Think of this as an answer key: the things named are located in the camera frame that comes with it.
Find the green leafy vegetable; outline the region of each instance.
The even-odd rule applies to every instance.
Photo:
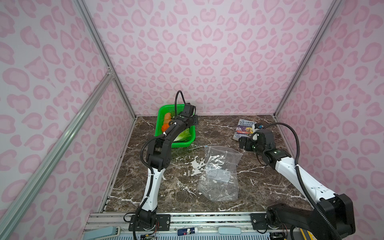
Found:
[[[173,140],[174,142],[186,142],[191,137],[191,133],[189,132],[189,128],[182,131],[176,138]]]

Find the green plastic basket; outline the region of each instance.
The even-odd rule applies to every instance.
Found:
[[[178,104],[177,105],[177,111],[181,112],[184,109],[184,104]],[[156,122],[156,130],[155,130],[155,136],[158,136],[162,134],[161,132],[161,126],[163,126],[164,122],[164,116],[166,113],[170,113],[172,118],[175,116],[175,105],[164,105],[159,109],[159,114],[157,115],[157,122]],[[172,148],[174,147],[189,147],[191,143],[196,138],[196,131],[195,126],[192,126],[189,128],[189,132],[191,133],[191,137],[188,139],[187,142],[174,142],[172,143]]]

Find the transparent plastic bag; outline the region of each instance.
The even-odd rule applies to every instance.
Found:
[[[206,165],[197,190],[211,201],[237,200],[236,167],[243,154],[221,146],[205,146],[204,151]]]

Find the orange food item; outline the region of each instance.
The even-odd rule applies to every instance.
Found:
[[[165,130],[167,130],[168,128],[169,128],[169,125],[168,124],[164,124],[163,126],[161,126],[161,131],[165,132]]]
[[[166,113],[164,116],[164,120],[172,119],[170,113]]]

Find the brown marble surface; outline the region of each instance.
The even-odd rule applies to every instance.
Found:
[[[107,203],[107,212],[132,212],[141,201],[147,180],[147,169],[140,162],[139,152],[155,132],[156,117],[139,117],[121,164],[116,183]],[[271,167],[263,167],[256,154],[240,150],[232,139],[239,119],[273,122],[272,116],[201,116],[196,126],[196,139],[191,146],[172,149],[172,162],[166,169],[158,196],[158,212],[264,211],[282,202],[292,207],[311,207],[301,193]],[[276,147],[285,149],[277,127]],[[204,169],[204,146],[227,146],[244,153],[237,166],[238,200],[212,202],[197,190],[200,171]]]

